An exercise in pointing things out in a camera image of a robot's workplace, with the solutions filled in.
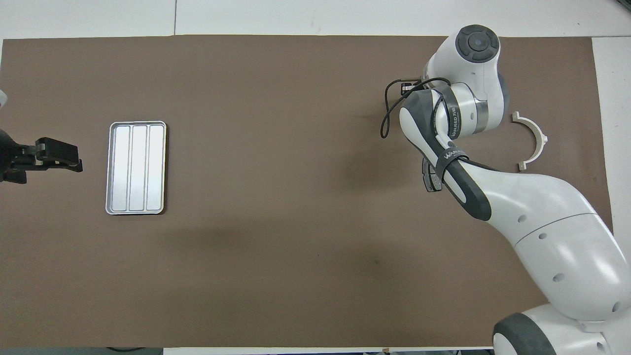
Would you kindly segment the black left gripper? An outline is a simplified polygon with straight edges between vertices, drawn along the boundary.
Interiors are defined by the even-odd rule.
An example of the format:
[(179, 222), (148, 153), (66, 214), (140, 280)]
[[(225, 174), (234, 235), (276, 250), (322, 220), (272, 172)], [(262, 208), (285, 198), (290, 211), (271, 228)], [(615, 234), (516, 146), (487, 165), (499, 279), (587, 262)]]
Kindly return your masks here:
[[(36, 157), (48, 159), (47, 166), (36, 164)], [(78, 159), (60, 161), (52, 159)], [(36, 140), (35, 145), (18, 144), (4, 130), (0, 131), (0, 173), (2, 182), (27, 183), (27, 171), (65, 169), (82, 172), (77, 146), (50, 138)]]

